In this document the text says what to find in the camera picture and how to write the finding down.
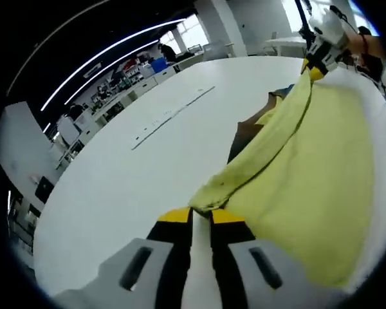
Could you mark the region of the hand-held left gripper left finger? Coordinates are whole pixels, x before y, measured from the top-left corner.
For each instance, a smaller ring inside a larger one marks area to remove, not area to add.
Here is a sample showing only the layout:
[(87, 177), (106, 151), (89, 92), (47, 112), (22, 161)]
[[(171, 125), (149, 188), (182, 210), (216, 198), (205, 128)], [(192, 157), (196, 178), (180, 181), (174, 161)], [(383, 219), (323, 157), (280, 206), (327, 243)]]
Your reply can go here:
[(59, 308), (181, 308), (190, 268), (192, 209), (161, 215), (145, 238), (135, 238), (100, 264), (94, 280), (54, 297)]

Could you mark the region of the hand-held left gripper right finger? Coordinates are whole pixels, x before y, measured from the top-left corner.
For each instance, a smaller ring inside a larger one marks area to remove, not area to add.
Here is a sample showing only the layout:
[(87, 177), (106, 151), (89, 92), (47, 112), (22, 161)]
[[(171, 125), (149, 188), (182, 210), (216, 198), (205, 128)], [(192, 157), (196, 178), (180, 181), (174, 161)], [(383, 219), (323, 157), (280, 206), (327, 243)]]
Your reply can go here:
[(302, 264), (224, 209), (210, 217), (212, 266), (223, 308), (338, 308), (344, 292), (308, 279)]

